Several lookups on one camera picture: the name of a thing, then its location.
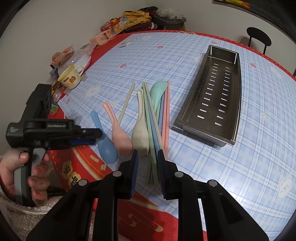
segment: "blue plastic spoon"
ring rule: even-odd
[[[96,128],[99,128],[103,132],[103,136],[98,139],[98,149],[103,161],[107,164],[113,164],[117,161],[118,153],[110,138],[104,133],[101,125],[98,113],[95,111],[91,112],[91,117],[94,121]]]

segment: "mug handle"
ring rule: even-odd
[[[77,70],[78,67],[82,68],[82,70],[81,70],[80,73],[79,73],[79,71]],[[76,69],[76,71],[79,73],[79,75],[82,76],[82,74],[83,74],[83,72],[84,72],[84,67],[83,67],[83,65],[78,65],[75,69]]]

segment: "chair leg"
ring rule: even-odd
[[[250,45],[251,45],[251,40],[252,40],[252,37],[250,37],[250,39],[249,39],[248,47],[250,47]]]
[[[181,29],[182,29],[182,31],[186,31],[186,28],[185,28],[184,23],[181,23],[180,25],[181,25]]]
[[[265,54],[265,51],[266,51],[266,47],[267,47],[267,46],[265,45],[265,46],[264,46],[264,51],[263,51],[263,54]]]

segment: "stool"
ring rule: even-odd
[[[176,25],[180,24],[182,31],[186,31],[184,23],[186,22],[186,18],[182,19],[167,19],[167,18],[161,18],[159,16],[152,16],[152,21],[157,24],[157,26],[162,26],[163,29],[167,29],[168,25]]]

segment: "fingernail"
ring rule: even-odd
[[[27,159],[28,158],[28,153],[26,153],[26,152],[22,152],[21,154],[20,154],[20,159],[21,160],[25,160],[25,159]]]
[[[31,182],[32,186],[37,186],[38,185],[38,182],[33,178],[30,178],[30,182]]]

